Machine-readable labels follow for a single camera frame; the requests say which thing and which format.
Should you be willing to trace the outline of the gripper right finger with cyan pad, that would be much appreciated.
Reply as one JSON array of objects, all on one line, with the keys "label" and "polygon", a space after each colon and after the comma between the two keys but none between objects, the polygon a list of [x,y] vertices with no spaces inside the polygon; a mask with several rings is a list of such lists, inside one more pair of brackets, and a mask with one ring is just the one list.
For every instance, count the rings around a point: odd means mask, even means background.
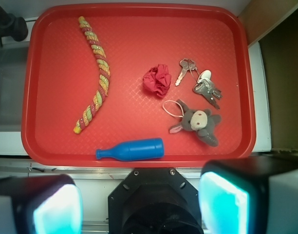
[{"label": "gripper right finger with cyan pad", "polygon": [[211,234],[298,234],[298,156],[208,161],[198,198]]}]

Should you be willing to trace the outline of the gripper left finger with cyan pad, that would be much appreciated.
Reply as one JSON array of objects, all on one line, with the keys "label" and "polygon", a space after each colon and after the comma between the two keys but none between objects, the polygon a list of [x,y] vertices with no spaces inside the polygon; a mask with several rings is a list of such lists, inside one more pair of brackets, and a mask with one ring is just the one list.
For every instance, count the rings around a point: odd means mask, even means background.
[{"label": "gripper left finger with cyan pad", "polygon": [[79,234],[83,202],[68,175],[0,178],[0,234]]}]

